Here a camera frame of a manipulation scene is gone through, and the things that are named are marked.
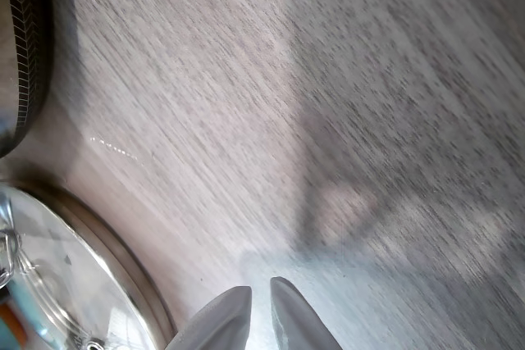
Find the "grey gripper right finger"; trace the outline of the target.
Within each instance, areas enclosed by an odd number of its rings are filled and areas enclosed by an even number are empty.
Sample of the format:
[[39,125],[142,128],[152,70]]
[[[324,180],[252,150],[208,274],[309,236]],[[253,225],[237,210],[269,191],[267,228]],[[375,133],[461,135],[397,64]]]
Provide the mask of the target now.
[[272,325],[279,349],[338,349],[341,346],[302,293],[287,279],[270,280]]

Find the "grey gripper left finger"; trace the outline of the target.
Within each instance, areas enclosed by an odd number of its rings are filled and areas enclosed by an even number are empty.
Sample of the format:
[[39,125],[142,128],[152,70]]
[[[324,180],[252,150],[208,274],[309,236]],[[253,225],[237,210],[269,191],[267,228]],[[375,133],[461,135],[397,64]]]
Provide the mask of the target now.
[[204,306],[166,349],[245,349],[251,308],[252,289],[249,286],[228,289]]

